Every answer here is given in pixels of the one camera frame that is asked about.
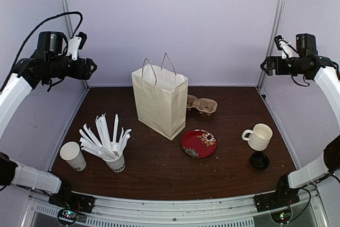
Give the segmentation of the white paper cup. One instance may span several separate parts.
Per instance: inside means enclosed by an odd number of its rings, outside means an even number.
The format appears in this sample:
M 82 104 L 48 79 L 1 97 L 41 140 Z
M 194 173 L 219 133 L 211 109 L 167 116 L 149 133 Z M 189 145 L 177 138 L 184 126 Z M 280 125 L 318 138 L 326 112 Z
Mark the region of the white paper cup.
M 61 147 L 59 155 L 76 171 L 82 171 L 86 168 L 86 161 L 77 142 L 65 143 Z

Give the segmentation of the black plastic cup lid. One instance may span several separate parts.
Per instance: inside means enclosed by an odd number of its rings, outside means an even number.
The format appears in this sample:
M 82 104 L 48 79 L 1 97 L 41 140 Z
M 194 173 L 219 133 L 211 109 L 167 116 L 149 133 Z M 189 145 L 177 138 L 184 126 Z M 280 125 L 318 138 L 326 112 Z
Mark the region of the black plastic cup lid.
M 265 153 L 254 152 L 251 155 L 250 163 L 256 170 L 265 170 L 269 166 L 270 161 Z

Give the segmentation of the paper cup with straws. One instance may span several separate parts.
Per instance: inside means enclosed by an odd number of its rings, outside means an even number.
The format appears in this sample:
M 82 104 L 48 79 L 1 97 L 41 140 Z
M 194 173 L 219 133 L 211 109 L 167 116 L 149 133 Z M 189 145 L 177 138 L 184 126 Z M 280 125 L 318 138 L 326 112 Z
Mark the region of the paper cup with straws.
M 117 159 L 110 161 L 104 160 L 104 162 L 114 173 L 120 173 L 125 169 L 125 159 L 123 154 L 121 154 Z

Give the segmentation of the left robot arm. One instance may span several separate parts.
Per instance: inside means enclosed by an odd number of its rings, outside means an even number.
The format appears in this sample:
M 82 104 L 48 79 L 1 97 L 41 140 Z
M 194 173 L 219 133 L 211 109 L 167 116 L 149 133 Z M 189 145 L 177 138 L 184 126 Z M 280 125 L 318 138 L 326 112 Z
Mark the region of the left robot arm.
M 62 32 L 45 31 L 38 37 L 37 48 L 30 58 L 20 59 L 10 73 L 10 78 L 1 90 L 1 133 L 3 133 L 24 99 L 39 85 L 52 88 L 53 79 L 61 83 L 65 78 L 89 80 L 97 65 L 90 58 L 79 58 L 87 40 L 80 32 L 66 39 Z M 15 185 L 40 190 L 54 195 L 65 208 L 73 207 L 76 195 L 64 187 L 57 176 L 16 162 L 1 153 L 1 189 Z

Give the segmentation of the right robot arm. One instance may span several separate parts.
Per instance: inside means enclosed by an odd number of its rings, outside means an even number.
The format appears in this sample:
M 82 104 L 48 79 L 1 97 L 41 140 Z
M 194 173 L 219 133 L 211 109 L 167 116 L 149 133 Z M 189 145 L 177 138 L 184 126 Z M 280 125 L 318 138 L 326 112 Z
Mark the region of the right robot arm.
M 280 35 L 274 42 L 279 55 L 261 64 L 263 90 L 298 168 L 255 197 L 260 210 L 296 202 L 302 188 L 339 169 L 339 65 L 319 55 L 314 35 L 296 35 L 295 46 Z

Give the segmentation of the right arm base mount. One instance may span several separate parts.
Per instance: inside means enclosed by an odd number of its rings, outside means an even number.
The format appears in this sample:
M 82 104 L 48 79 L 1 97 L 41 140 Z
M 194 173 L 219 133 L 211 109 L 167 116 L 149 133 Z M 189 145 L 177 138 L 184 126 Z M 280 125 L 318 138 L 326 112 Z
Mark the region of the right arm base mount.
M 286 207 L 290 204 L 295 204 L 300 201 L 298 195 L 294 195 L 291 198 L 278 198 L 274 192 L 255 195 L 253 199 L 257 208 L 257 212 L 271 211 L 273 209 Z

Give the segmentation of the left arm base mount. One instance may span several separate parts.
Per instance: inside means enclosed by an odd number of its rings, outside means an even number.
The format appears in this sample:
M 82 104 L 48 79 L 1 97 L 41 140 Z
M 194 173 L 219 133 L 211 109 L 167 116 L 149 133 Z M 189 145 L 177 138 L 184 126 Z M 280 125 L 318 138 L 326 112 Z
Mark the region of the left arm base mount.
M 95 198 L 77 193 L 72 193 L 69 198 L 62 198 L 57 194 L 53 194 L 49 196 L 48 202 L 52 205 L 71 209 L 78 213 L 92 213 Z

